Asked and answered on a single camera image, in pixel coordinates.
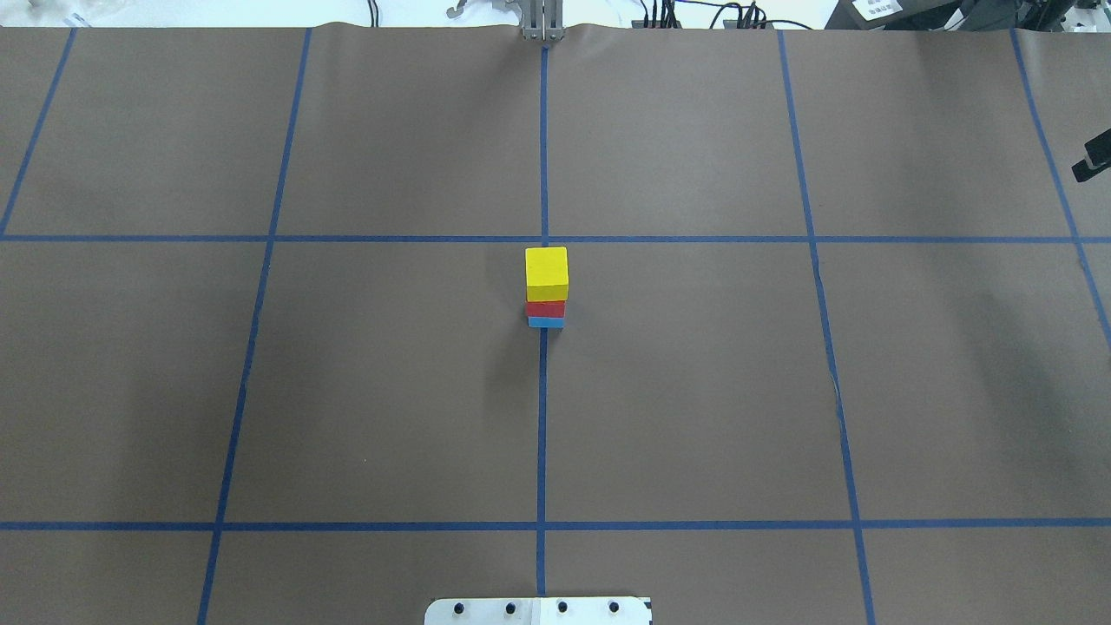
blue grid line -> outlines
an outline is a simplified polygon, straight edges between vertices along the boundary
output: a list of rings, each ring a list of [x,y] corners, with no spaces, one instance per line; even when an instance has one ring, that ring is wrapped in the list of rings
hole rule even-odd
[[[70,34],[66,39],[66,47],[62,48],[62,56],[58,59],[58,68],[54,69],[54,77],[50,81],[50,88],[47,89],[47,97],[42,100],[42,109],[39,110],[39,118],[34,121],[34,129],[31,130],[31,140],[27,142],[27,151],[23,152],[23,160],[19,163],[19,172],[16,173],[16,181],[11,185],[8,204],[3,209],[3,216],[0,216],[0,235],[8,230],[11,213],[16,210],[16,199],[19,198],[19,189],[23,185],[23,177],[27,175],[27,168],[30,167],[31,157],[34,155],[34,145],[39,142],[42,124],[47,122],[47,113],[50,112],[50,104],[54,101],[54,93],[58,91],[58,83],[61,82],[62,72],[66,71],[66,61],[69,60],[69,53],[73,49],[74,40],[77,40],[77,29],[71,28]]]
[[[201,589],[200,607],[197,612],[197,624],[204,625],[208,618],[209,599],[212,597],[212,583],[216,578],[216,564],[220,554],[220,538],[223,532],[224,516],[228,512],[228,494],[231,492],[231,474],[236,466],[236,452],[239,447],[239,433],[243,424],[243,407],[247,404],[247,383],[251,376],[251,365],[254,361],[254,346],[259,337],[259,319],[262,315],[262,303],[267,294],[267,281],[270,276],[270,261],[273,256],[274,238],[278,233],[278,219],[281,215],[281,200],[286,191],[286,172],[289,169],[289,157],[293,149],[293,132],[297,129],[297,113],[301,105],[301,90],[304,87],[304,70],[309,62],[309,46],[312,42],[312,29],[304,29],[304,41],[301,44],[301,63],[297,71],[297,83],[293,88],[293,103],[289,112],[289,127],[286,130],[286,145],[282,148],[281,168],[278,170],[278,188],[274,190],[274,203],[270,213],[270,231],[267,249],[262,255],[262,269],[259,272],[259,288],[254,295],[254,311],[251,314],[251,332],[247,339],[247,354],[243,357],[243,373],[239,380],[239,396],[236,400],[236,416],[231,423],[231,436],[228,441],[228,455],[224,458],[223,478],[220,483],[220,498],[217,502],[216,527],[212,528],[212,543],[209,547],[208,566],[204,571],[204,585]]]
[[[1072,206],[1069,205],[1069,198],[1064,193],[1064,184],[1061,183],[1061,172],[1057,169],[1057,160],[1053,158],[1053,150],[1045,139],[1045,129],[1038,114],[1038,104],[1034,102],[1034,92],[1030,87],[1030,77],[1027,74],[1027,63],[1022,59],[1022,47],[1019,46],[1019,34],[1011,29],[1011,47],[1014,48],[1014,60],[1019,63],[1019,74],[1022,77],[1022,90],[1027,94],[1027,104],[1030,107],[1030,117],[1034,122],[1034,130],[1038,131],[1038,141],[1041,142],[1042,152],[1045,154],[1045,164],[1053,177],[1053,187],[1057,189],[1057,198],[1061,201],[1061,210],[1064,211],[1064,220],[1069,223],[1069,232],[1072,241],[1077,245],[1077,255],[1080,256],[1080,266],[1084,271],[1084,280],[1088,282],[1088,291],[1092,295],[1092,303],[1095,305],[1095,315],[1100,320],[1100,327],[1103,329],[1103,340],[1111,350],[1111,324],[1108,323],[1107,311],[1103,309],[1103,301],[1100,291],[1095,286],[1095,278],[1092,275],[1092,268],[1088,264],[1088,254],[1084,252],[1084,243],[1080,239],[1080,231],[1077,229],[1077,221],[1072,216]]]
[[[473,522],[226,522],[221,532],[239,533],[421,533],[536,532],[532,521]],[[984,517],[763,521],[546,521],[547,532],[751,532],[817,530],[962,530],[1109,527],[1111,517]],[[214,523],[113,521],[6,521],[0,532],[211,532]]]
[[[548,246],[548,46],[540,49],[540,244]],[[540,330],[537,390],[537,596],[548,593],[548,329]]]
[[[12,242],[267,242],[269,234],[0,234]],[[290,243],[807,243],[794,234],[274,234]],[[837,244],[1073,244],[1072,236],[933,236],[902,234],[818,234],[819,243]],[[1111,236],[1080,236],[1088,244],[1111,243]]]
[[[822,323],[822,336],[825,341],[825,361],[829,365],[830,377],[833,379],[833,397],[837,405],[838,426],[841,431],[841,463],[844,468],[844,483],[849,495],[849,512],[852,515],[854,524],[852,533],[857,543],[857,567],[860,572],[864,616],[868,625],[875,625],[875,608],[872,605],[872,584],[868,573],[868,554],[864,550],[864,533],[860,527],[860,505],[857,501],[857,482],[852,473],[852,453],[849,450],[849,429],[844,420],[844,404],[841,402],[841,381],[837,371],[837,356],[833,353],[833,335],[830,331],[829,309],[825,305],[825,286],[822,284],[821,260],[818,256],[814,215],[810,209],[810,190],[807,185],[807,169],[802,160],[802,142],[799,139],[799,120],[794,109],[794,94],[791,90],[791,69],[787,57],[787,42],[783,38],[783,31],[779,30],[775,33],[779,39],[779,58],[783,71],[783,91],[787,97],[788,117],[791,122],[791,142],[794,144],[794,164],[799,175],[802,213],[807,221],[807,235],[810,239],[810,264],[814,273],[818,311]]]

stacked blocks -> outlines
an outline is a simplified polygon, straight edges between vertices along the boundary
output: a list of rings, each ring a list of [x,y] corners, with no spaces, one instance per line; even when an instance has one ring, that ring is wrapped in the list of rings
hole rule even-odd
[[[562,329],[567,312],[565,246],[524,250],[524,314],[531,329]]]

yellow block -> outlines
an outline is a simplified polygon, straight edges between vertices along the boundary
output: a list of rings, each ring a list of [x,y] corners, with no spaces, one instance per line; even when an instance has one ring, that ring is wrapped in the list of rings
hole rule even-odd
[[[569,283],[565,246],[530,246],[524,250],[526,300],[565,300]]]

vertical blue line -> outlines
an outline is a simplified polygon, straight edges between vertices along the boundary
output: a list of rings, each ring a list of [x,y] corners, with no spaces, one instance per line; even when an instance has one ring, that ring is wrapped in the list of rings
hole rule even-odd
[[[810,244],[810,265],[814,273],[814,289],[818,293],[818,311],[822,322],[822,337],[825,342],[825,362],[830,377],[833,379],[834,401],[837,404],[838,427],[841,431],[841,464],[844,470],[844,484],[849,492],[849,511],[852,515],[853,540],[857,544],[857,568],[860,573],[860,587],[864,601],[864,617],[869,625],[875,625],[875,609],[872,605],[872,583],[868,573],[868,555],[864,551],[864,532],[860,524],[860,505],[857,501],[857,481],[852,473],[852,454],[849,450],[849,429],[844,421],[844,404],[841,402],[841,380],[837,371],[837,356],[833,353],[833,334],[830,331],[829,308],[825,305],[825,286],[822,283],[821,261],[818,256],[818,238],[814,233],[814,218],[810,209],[810,189],[807,185],[807,170],[802,161],[802,143],[799,140],[799,120],[794,110],[794,93],[791,90],[791,69],[787,60],[787,42],[783,31],[777,31],[779,37],[779,58],[783,70],[783,89],[787,95],[787,110],[791,121],[791,141],[794,144],[794,165],[799,175],[799,191],[802,195],[802,213],[807,221],[807,238]]]
[[[243,373],[239,379],[239,395],[236,400],[236,416],[231,423],[231,437],[228,441],[228,455],[223,463],[223,478],[220,482],[220,498],[217,502],[216,526],[212,530],[212,542],[209,545],[208,566],[204,569],[204,586],[201,589],[201,603],[197,613],[197,624],[204,625],[208,619],[209,601],[212,597],[212,583],[216,579],[217,557],[220,555],[220,538],[223,535],[223,521],[228,512],[228,494],[231,492],[231,474],[236,466],[236,452],[239,448],[239,433],[243,425],[243,409],[247,405],[247,383],[251,377],[251,366],[254,362],[254,345],[259,337],[259,319],[262,315],[262,303],[266,300],[267,282],[270,279],[270,260],[273,256],[274,236],[278,233],[278,218],[281,214],[282,194],[286,192],[286,171],[289,169],[289,157],[293,149],[293,131],[297,128],[297,113],[301,107],[301,89],[304,85],[304,68],[309,61],[309,44],[312,41],[312,29],[304,29],[304,41],[301,44],[301,63],[297,70],[297,84],[293,88],[293,104],[290,107],[289,127],[286,129],[286,145],[282,149],[281,168],[278,170],[278,188],[274,190],[274,204],[270,213],[270,231],[267,238],[266,252],[262,255],[262,270],[259,273],[259,288],[254,294],[254,311],[251,314],[251,332],[247,339],[247,355],[243,357]]]
[[[548,47],[540,49],[540,238],[548,246]]]
[[[8,204],[3,209],[3,216],[0,218],[0,235],[8,230],[8,221],[11,221],[11,213],[16,210],[16,199],[19,196],[19,189],[23,185],[23,177],[27,175],[27,168],[31,164],[31,157],[34,154],[34,145],[39,142],[39,133],[42,132],[42,124],[47,121],[47,113],[50,112],[50,104],[54,101],[54,92],[58,91],[58,83],[62,79],[62,71],[66,70],[66,61],[69,60],[70,50],[73,49],[73,41],[77,39],[77,29],[70,29],[70,36],[66,39],[66,47],[62,48],[62,56],[58,59],[58,68],[54,69],[54,78],[47,89],[47,98],[42,101],[42,109],[39,110],[39,119],[34,122],[31,131],[31,140],[27,143],[27,151],[23,152],[23,161],[19,163],[19,172],[16,173],[16,181],[11,185],[11,193],[8,195]]]
[[[548,47],[540,49],[540,241],[548,246]],[[548,329],[540,330],[540,389],[537,426],[537,596],[548,593]]]
[[[1034,103],[1034,92],[1030,88],[1030,77],[1027,74],[1027,63],[1022,59],[1022,47],[1019,46],[1018,32],[1011,29],[1011,46],[1014,48],[1014,59],[1019,62],[1019,73],[1022,77],[1022,89],[1027,93],[1027,105],[1030,107],[1030,117],[1034,121],[1034,129],[1038,131],[1038,141],[1042,144],[1042,153],[1045,154],[1045,164],[1053,177],[1053,185],[1057,188],[1057,199],[1061,201],[1061,210],[1064,211],[1064,221],[1069,224],[1069,233],[1072,234],[1072,242],[1077,246],[1077,255],[1080,256],[1080,266],[1084,271],[1084,280],[1088,282],[1088,292],[1092,295],[1092,303],[1095,305],[1095,315],[1100,320],[1100,327],[1103,329],[1103,340],[1111,349],[1111,324],[1108,323],[1107,311],[1103,308],[1103,300],[1095,285],[1095,278],[1092,275],[1092,268],[1088,263],[1088,253],[1084,252],[1084,242],[1080,239],[1080,231],[1077,221],[1072,216],[1072,206],[1069,205],[1069,198],[1064,194],[1064,184],[1061,183],[1061,173],[1057,169],[1057,160],[1053,159],[1053,150],[1045,139],[1045,129],[1042,127],[1041,115],[1038,114],[1038,105]]]

blue block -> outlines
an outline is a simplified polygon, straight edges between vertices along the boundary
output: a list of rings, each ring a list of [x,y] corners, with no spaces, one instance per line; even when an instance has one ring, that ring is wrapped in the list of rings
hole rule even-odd
[[[530,329],[562,329],[562,317],[529,317]]]

